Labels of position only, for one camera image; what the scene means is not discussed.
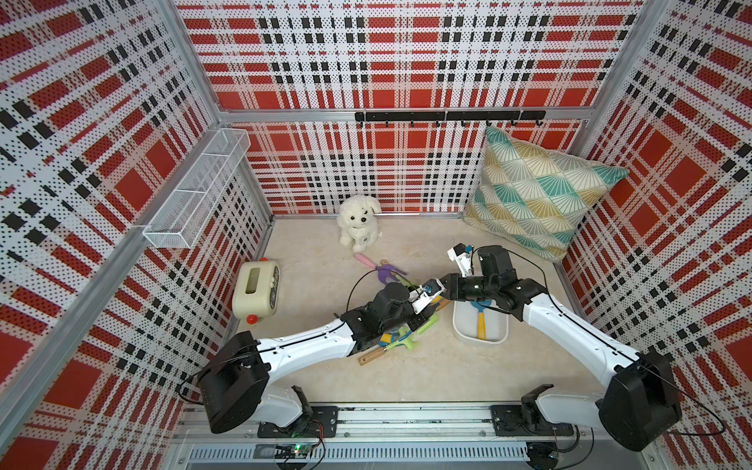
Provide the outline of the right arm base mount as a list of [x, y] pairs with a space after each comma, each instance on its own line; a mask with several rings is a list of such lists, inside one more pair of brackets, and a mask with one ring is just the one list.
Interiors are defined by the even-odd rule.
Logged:
[[552, 384], [542, 384], [536, 387], [533, 391], [526, 393], [517, 405], [492, 405], [491, 421], [495, 436], [574, 436], [573, 425], [546, 421], [542, 411], [536, 405], [536, 399], [552, 387]]

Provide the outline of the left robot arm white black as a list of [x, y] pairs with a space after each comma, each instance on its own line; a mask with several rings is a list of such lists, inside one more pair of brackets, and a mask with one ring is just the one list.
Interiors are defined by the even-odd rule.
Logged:
[[252, 418], [304, 429], [311, 407], [302, 389], [282, 389], [275, 382], [319, 362], [368, 351], [394, 328], [417, 331], [433, 316], [434, 299], [444, 291], [437, 279], [412, 290], [389, 283], [371, 302], [321, 327], [258, 340], [249, 331], [235, 335], [197, 374], [211, 432], [228, 432]]

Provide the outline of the light green rake wooden handle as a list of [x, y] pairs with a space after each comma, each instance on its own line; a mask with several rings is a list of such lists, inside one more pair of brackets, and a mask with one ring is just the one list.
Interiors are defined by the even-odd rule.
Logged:
[[368, 352], [367, 354], [364, 354], [358, 359], [358, 364], [361, 366], [365, 366], [366, 364], [369, 364], [370, 362], [373, 362], [374, 360], [377, 360], [377, 358], [381, 358], [381, 356], [385, 356], [387, 352], [390, 350], [399, 348], [399, 347], [405, 347], [405, 339], [407, 336], [409, 336], [410, 330], [407, 330], [407, 333], [401, 335], [401, 340], [395, 344], [391, 344], [390, 346], [387, 346], [387, 348], [381, 348], [380, 346], [372, 351]]

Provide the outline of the light green fork wooden handle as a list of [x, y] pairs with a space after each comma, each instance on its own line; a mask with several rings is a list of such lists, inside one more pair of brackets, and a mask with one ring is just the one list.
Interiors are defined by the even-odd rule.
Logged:
[[412, 350], [417, 346], [417, 342], [415, 341], [415, 338], [418, 335], [421, 335], [425, 333], [428, 329], [430, 329], [434, 324], [436, 324], [439, 320], [439, 311], [444, 309], [445, 307], [449, 306], [452, 302], [449, 300], [440, 300], [437, 303], [434, 303], [434, 313], [433, 315], [427, 320], [426, 323], [421, 325], [417, 330], [411, 330], [409, 333], [409, 336], [405, 339], [405, 346]]

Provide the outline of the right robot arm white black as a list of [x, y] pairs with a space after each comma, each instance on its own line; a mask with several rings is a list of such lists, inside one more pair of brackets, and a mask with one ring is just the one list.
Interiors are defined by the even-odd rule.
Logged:
[[544, 285], [518, 278], [509, 252], [499, 245], [475, 250], [457, 244], [448, 257], [458, 271], [442, 279], [445, 298], [494, 302], [564, 348], [604, 389], [578, 394], [544, 384], [521, 399], [528, 426], [544, 421], [591, 427], [640, 452], [681, 420], [679, 390], [665, 356], [618, 342], [566, 309]]

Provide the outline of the white plastic storage box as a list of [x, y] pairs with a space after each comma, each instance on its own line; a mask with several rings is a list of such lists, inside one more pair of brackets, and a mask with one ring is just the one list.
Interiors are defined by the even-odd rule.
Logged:
[[495, 301], [454, 302], [452, 329], [464, 344], [493, 347], [507, 340], [509, 319]]

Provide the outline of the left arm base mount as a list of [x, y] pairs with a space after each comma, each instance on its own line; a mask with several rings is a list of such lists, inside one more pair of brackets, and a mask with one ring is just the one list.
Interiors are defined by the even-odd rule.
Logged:
[[339, 411], [336, 405], [312, 405], [299, 386], [272, 387], [253, 419], [258, 421], [260, 439], [324, 439], [336, 436]]

